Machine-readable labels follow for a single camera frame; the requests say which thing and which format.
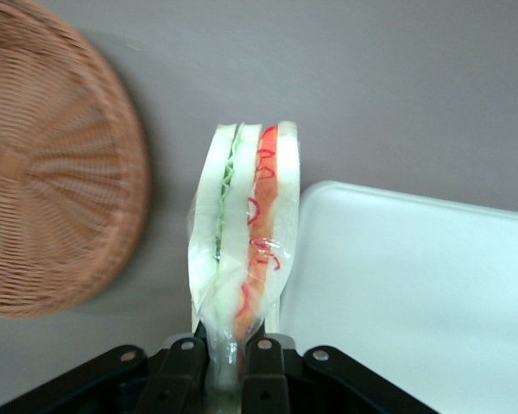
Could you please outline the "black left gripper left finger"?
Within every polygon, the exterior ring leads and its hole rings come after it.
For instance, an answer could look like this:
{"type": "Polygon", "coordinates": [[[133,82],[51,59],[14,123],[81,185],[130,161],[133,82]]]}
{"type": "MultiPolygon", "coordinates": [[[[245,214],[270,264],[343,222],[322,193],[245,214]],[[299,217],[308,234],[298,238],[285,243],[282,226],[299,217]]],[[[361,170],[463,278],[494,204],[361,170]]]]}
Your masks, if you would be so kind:
{"type": "Polygon", "coordinates": [[[200,413],[207,362],[198,337],[153,356],[123,345],[0,405],[0,413],[200,413]]]}

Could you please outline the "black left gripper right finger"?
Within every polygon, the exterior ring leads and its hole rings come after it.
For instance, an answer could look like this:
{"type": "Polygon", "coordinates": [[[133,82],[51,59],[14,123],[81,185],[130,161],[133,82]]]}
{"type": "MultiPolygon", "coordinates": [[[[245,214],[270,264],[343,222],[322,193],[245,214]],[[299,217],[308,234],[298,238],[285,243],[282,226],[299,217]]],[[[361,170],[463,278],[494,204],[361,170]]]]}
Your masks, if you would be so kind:
{"type": "Polygon", "coordinates": [[[331,346],[303,355],[273,336],[248,344],[242,413],[434,413],[400,387],[331,346]]]}

